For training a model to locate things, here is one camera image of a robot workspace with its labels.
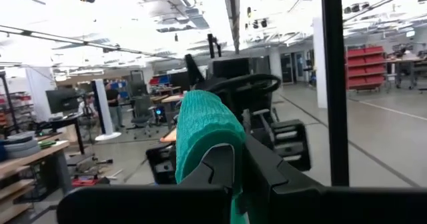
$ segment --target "black frame pillar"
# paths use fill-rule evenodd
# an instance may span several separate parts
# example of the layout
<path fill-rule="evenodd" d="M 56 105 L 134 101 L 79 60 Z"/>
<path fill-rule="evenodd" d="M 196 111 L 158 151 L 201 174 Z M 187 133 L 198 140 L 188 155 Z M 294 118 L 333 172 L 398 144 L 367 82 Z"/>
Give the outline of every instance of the black frame pillar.
<path fill-rule="evenodd" d="M 349 186 L 347 97 L 341 0 L 322 0 L 331 183 Z"/>

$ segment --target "green foam padding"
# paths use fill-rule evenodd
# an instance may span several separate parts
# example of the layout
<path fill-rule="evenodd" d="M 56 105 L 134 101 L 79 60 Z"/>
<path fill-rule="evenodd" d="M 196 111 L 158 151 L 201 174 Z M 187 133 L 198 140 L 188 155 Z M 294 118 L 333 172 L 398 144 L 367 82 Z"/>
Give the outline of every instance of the green foam padding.
<path fill-rule="evenodd" d="M 181 104 L 177 125 L 175 178 L 180 183 L 214 145 L 228 143 L 235 153 L 234 199 L 242 192 L 242 151 L 245 131 L 233 113 L 213 93 L 189 91 Z M 231 223 L 245 223 L 232 203 Z"/>

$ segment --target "red shelving unit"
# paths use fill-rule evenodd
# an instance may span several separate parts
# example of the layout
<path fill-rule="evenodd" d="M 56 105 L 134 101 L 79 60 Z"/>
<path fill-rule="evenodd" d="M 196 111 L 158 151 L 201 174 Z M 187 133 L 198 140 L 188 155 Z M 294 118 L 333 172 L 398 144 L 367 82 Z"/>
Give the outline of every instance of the red shelving unit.
<path fill-rule="evenodd" d="M 376 89 L 383 84 L 386 60 L 382 47 L 349 50 L 346 60 L 347 89 Z"/>

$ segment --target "ceiling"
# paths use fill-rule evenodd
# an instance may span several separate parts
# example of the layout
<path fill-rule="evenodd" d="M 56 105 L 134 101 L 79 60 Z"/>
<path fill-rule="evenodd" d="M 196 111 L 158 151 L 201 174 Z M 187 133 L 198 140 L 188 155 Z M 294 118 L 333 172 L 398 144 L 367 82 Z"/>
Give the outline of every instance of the ceiling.
<path fill-rule="evenodd" d="M 0 25 L 143 51 L 106 53 L 102 48 L 0 32 L 0 65 L 54 65 L 58 73 L 66 68 L 73 72 L 161 65 L 164 57 L 208 54 L 208 33 L 218 38 L 226 53 L 234 52 L 236 43 L 240 50 L 290 46 L 310 41 L 312 19 L 321 12 L 320 0 L 235 1 L 237 21 L 230 0 L 0 0 L 6 7 L 0 9 Z M 343 0 L 343 8 L 360 7 L 343 14 L 344 36 L 393 36 L 424 25 L 427 5 L 418 0 L 393 0 L 367 12 L 362 8 L 381 1 Z"/>

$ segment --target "office chair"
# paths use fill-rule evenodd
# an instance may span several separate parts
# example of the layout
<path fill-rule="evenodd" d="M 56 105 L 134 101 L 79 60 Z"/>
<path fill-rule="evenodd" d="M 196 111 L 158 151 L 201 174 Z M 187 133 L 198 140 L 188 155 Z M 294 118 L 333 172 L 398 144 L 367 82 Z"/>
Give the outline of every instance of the office chair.
<path fill-rule="evenodd" d="M 151 106 L 149 95 L 136 97 L 134 101 L 133 110 L 135 111 L 135 117 L 131 120 L 134 127 L 127 130 L 144 128 L 144 135 L 151 137 L 150 127 L 155 121 L 155 116 L 153 113 L 154 107 Z M 137 139 L 137 135 L 138 132 L 135 132 L 133 138 Z"/>

